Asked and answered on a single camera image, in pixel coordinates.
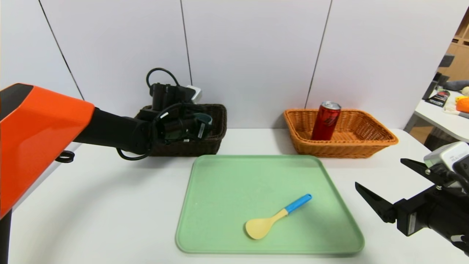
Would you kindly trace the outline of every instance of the spoon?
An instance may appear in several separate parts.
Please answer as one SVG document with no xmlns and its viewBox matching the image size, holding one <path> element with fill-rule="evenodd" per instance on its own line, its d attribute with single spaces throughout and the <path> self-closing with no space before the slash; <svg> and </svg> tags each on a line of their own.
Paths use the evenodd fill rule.
<svg viewBox="0 0 469 264">
<path fill-rule="evenodd" d="M 280 210 L 276 215 L 271 218 L 259 218 L 259 219 L 252 219 L 246 222 L 246 232 L 248 235 L 253 239 L 261 239 L 269 233 L 270 228 L 272 225 L 277 222 L 282 217 L 289 215 L 298 207 L 304 205 L 307 201 L 311 200 L 313 196 L 311 194 L 307 194 L 300 199 L 294 201 L 293 203 L 289 204 L 284 209 Z"/>
</svg>

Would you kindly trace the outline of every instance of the panel seam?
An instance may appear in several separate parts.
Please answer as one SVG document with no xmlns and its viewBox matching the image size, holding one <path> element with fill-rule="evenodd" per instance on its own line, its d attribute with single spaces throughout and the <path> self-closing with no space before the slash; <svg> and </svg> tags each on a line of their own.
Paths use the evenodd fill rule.
<svg viewBox="0 0 469 264">
<path fill-rule="evenodd" d="M 324 31 L 321 37 L 321 43 L 319 44 L 319 50 L 318 50 L 318 55 L 316 57 L 316 62 L 314 63 L 313 76 L 311 77 L 310 89 L 308 90 L 308 95 L 306 96 L 306 102 L 304 103 L 304 108 L 306 108 L 306 105 L 308 104 L 308 99 L 310 98 L 311 87 L 313 86 L 314 75 L 316 73 L 316 68 L 318 67 L 319 55 L 321 54 L 321 48 L 322 48 L 322 44 L 324 41 L 324 35 L 325 35 L 326 27 L 327 27 L 327 22 L 329 21 L 329 14 L 331 13 L 332 1 L 333 0 L 331 0 L 331 3 L 329 4 L 329 10 L 327 11 L 327 17 L 325 19 L 325 24 L 324 24 Z"/>
<path fill-rule="evenodd" d="M 186 53 L 187 53 L 187 64 L 189 65 L 190 85 L 193 85 L 193 83 L 192 83 L 192 71 L 190 70 L 189 47 L 187 46 L 186 23 L 184 21 L 184 10 L 182 8 L 182 0 L 180 0 L 179 2 L 181 3 L 182 27 L 184 28 L 184 39 L 186 40 Z"/>
<path fill-rule="evenodd" d="M 52 36 L 54 37 L 55 44 L 57 44 L 57 47 L 59 48 L 60 54 L 62 55 L 62 59 L 65 62 L 65 65 L 67 66 L 68 72 L 70 72 L 70 76 L 72 77 L 72 80 L 75 83 L 75 86 L 78 89 L 78 92 L 80 93 L 81 98 L 83 100 L 85 100 L 85 98 L 83 97 L 82 91 L 80 90 L 80 87 L 78 87 L 78 84 L 76 83 L 75 77 L 73 76 L 73 73 L 70 70 L 70 67 L 68 66 L 67 60 L 65 59 L 65 56 L 63 55 L 62 49 L 60 48 L 60 45 L 57 41 L 57 38 L 55 37 L 54 31 L 52 30 L 51 24 L 49 23 L 49 19 L 47 18 L 47 15 L 45 14 L 44 7 L 42 6 L 41 0 L 38 0 L 38 1 L 39 1 L 39 5 L 41 6 L 42 13 L 44 14 L 45 20 L 47 21 L 47 24 L 49 25 L 49 29 L 51 30 Z"/>
</svg>

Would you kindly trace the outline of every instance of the red can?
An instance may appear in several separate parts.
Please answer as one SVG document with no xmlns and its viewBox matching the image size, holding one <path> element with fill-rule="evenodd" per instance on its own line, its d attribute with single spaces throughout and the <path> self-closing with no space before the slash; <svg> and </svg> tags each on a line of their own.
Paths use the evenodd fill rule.
<svg viewBox="0 0 469 264">
<path fill-rule="evenodd" d="M 311 140 L 331 140 L 335 125 L 339 119 L 340 105 L 331 101 L 324 101 L 319 107 L 318 116 L 314 123 Z"/>
</svg>

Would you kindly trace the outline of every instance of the white wall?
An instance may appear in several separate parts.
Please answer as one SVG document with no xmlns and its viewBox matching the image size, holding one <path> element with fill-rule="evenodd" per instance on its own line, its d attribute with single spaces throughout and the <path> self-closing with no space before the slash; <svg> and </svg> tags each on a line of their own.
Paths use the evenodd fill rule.
<svg viewBox="0 0 469 264">
<path fill-rule="evenodd" d="M 52 30 L 85 100 L 134 116 L 151 104 L 145 83 L 155 67 L 190 84 L 178 0 L 42 0 Z M 164 73 L 152 82 L 173 83 Z"/>
<path fill-rule="evenodd" d="M 330 0 L 183 0 L 193 85 L 228 127 L 284 126 L 303 108 Z"/>
<path fill-rule="evenodd" d="M 307 107 L 332 100 L 403 128 L 467 0 L 333 0 Z"/>
<path fill-rule="evenodd" d="M 0 89 L 27 83 L 81 99 L 37 0 L 2 0 L 0 63 Z"/>
</svg>

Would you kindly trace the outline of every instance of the white table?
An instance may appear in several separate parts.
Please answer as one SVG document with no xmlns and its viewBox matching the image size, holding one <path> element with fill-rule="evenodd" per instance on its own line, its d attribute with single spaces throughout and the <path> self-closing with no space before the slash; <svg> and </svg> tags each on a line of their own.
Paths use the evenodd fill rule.
<svg viewBox="0 0 469 264">
<path fill-rule="evenodd" d="M 73 163 L 58 167 L 14 212 L 10 264 L 83 263 L 462 263 L 468 258 L 434 231 L 406 237 L 385 224 L 356 192 L 354 182 L 390 202 L 431 183 L 399 159 L 429 151 L 402 130 L 400 139 L 368 159 L 321 159 L 360 226 L 365 248 L 348 257 L 302 255 L 189 255 L 174 235 L 194 158 L 131 162 L 115 149 L 82 145 Z M 295 154 L 287 130 L 230 129 L 219 154 Z"/>
<path fill-rule="evenodd" d="M 462 96 L 459 92 L 449 91 L 450 96 L 447 102 L 454 102 L 455 97 Z M 450 115 L 443 112 L 441 107 L 420 100 L 417 108 L 414 112 L 415 116 L 423 118 L 425 121 L 434 125 L 435 127 L 443 130 L 445 133 L 456 138 L 457 140 L 469 142 L 469 119 Z M 410 131 L 415 125 L 416 118 L 413 116 L 408 125 L 406 126 L 406 131 Z"/>
</svg>

